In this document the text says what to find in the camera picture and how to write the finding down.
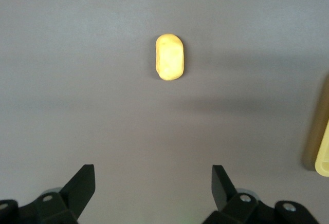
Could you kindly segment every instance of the gray table surface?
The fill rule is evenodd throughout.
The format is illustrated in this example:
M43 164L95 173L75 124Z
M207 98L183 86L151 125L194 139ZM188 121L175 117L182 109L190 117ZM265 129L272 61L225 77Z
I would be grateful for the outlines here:
M302 153L329 72L329 0L0 0L0 199L93 163L80 223L199 224L211 166L329 218ZM174 33L186 70L155 71Z

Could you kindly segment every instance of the screw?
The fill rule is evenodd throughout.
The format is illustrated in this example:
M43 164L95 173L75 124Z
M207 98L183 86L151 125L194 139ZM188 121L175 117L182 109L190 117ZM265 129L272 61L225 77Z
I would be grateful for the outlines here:
M0 204L0 210L4 210L6 207L8 207L7 203Z
M284 204L283 204L283 207L284 207L287 211L291 211L291 212L296 211L296 207L293 206L291 203L288 203L288 202L284 203Z
M51 195L48 195L48 196L45 196L42 201L46 202L46 201L49 201L49 200L52 200L52 196Z
M243 202L251 202L251 198L250 198L248 195L241 195L241 196L240 196L240 199L241 199Z

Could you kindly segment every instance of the gray surface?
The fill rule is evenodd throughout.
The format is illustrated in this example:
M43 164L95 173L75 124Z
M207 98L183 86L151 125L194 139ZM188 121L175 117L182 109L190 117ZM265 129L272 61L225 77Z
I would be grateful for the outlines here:
M80 223L199 224L212 164L268 205L322 223L328 179L301 155L329 71L329 0L0 0L0 199L20 204L86 163ZM155 40L178 35L165 82Z

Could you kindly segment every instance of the yellow block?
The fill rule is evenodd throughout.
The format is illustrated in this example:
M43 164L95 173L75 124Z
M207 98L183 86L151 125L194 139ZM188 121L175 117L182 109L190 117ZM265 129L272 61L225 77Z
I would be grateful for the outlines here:
M329 121L315 161L315 169L322 176L329 177Z
M184 72L184 48L173 34L161 35L155 44L155 68L163 80L178 79Z

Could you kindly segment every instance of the yellow object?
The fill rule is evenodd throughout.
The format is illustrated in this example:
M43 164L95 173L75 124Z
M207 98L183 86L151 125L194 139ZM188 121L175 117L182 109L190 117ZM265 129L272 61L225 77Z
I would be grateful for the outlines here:
M155 44L155 68L163 80L178 79L184 72L184 48L173 34L161 35Z
M315 169L322 176L329 177L329 121L315 161Z

